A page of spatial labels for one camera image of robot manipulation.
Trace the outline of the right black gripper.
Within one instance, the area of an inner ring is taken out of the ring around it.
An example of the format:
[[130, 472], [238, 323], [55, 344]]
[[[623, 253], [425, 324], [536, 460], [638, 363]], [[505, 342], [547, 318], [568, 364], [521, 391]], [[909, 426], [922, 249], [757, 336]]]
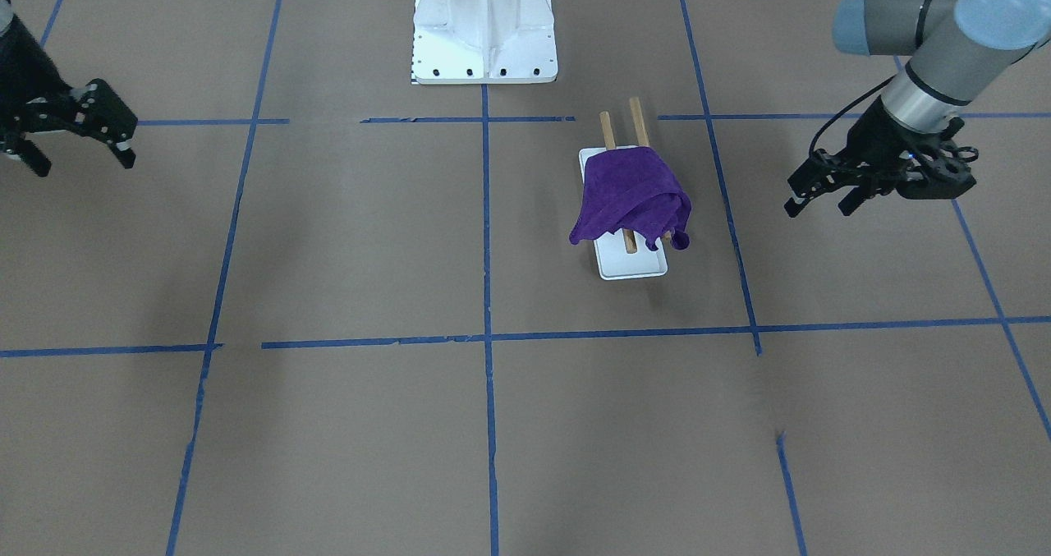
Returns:
[[41, 44], [15, 14], [2, 23], [2, 148], [29, 167], [34, 176], [48, 177], [51, 162], [23, 133], [68, 131], [94, 138], [124, 169], [132, 169], [131, 140], [138, 117], [114, 87], [94, 78], [75, 88], [63, 80]]

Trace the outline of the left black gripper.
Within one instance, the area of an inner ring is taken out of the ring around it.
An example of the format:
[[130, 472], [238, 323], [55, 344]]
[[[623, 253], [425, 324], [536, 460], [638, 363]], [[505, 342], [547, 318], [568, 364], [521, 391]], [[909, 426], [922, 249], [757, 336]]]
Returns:
[[792, 195], [783, 208], [788, 217], [796, 218], [815, 198], [849, 188], [838, 203], [838, 210], [843, 217], [851, 217], [866, 201], [897, 193], [897, 184], [906, 178], [905, 156], [909, 149], [924, 143], [954, 141], [962, 126], [959, 116], [950, 116], [941, 131], [916, 132], [898, 122], [877, 99], [853, 123], [840, 152], [813, 149], [788, 178]]

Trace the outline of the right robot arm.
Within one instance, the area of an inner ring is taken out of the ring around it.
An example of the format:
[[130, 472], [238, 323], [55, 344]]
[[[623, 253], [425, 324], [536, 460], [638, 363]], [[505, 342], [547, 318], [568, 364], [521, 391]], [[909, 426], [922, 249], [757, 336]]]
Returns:
[[1, 30], [2, 155], [47, 177], [50, 159], [29, 136], [68, 132], [106, 145], [121, 167], [131, 169], [138, 117], [109, 82], [94, 78], [82, 88], [67, 84], [11, 0], [1, 2]]

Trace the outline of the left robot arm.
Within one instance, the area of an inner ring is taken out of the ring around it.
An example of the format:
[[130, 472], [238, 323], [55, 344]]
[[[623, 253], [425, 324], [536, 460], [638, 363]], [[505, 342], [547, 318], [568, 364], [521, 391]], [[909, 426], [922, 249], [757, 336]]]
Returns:
[[844, 215], [878, 195], [953, 200], [975, 184], [977, 149], [956, 135], [962, 110], [1010, 66], [1049, 42], [1050, 0], [843, 0], [838, 52], [903, 56], [903, 69], [863, 95], [840, 152], [816, 144], [788, 178], [784, 209], [845, 189]]

